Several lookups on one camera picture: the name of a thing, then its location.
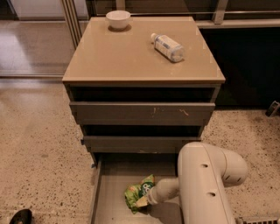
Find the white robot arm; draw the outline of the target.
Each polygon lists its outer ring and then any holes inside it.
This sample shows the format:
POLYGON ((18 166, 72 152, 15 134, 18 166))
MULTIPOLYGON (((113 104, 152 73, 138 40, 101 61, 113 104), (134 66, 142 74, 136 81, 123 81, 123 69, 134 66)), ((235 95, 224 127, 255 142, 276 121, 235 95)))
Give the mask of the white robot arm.
POLYGON ((185 224, 235 224, 225 189, 241 185, 247 176, 247 163, 238 153, 208 143, 188 143, 178 154, 178 176, 158 181, 136 206, 179 196, 185 224))

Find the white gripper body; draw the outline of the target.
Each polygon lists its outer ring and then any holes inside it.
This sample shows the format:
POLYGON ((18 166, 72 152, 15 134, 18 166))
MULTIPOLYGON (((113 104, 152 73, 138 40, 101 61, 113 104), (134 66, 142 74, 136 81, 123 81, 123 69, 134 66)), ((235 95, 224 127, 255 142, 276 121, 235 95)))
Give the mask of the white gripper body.
POLYGON ((157 205, 164 201, 160 184, 153 186, 146 194, 147 201, 151 205, 157 205))

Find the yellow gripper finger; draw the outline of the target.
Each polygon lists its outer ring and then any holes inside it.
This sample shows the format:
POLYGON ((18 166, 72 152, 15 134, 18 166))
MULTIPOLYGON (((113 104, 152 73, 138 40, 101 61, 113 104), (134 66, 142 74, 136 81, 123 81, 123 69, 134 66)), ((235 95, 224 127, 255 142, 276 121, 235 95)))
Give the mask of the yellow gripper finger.
POLYGON ((149 205, 149 202, 147 200, 146 196, 141 197, 137 202, 136 202, 136 206, 138 208, 140 207, 147 207, 149 205))

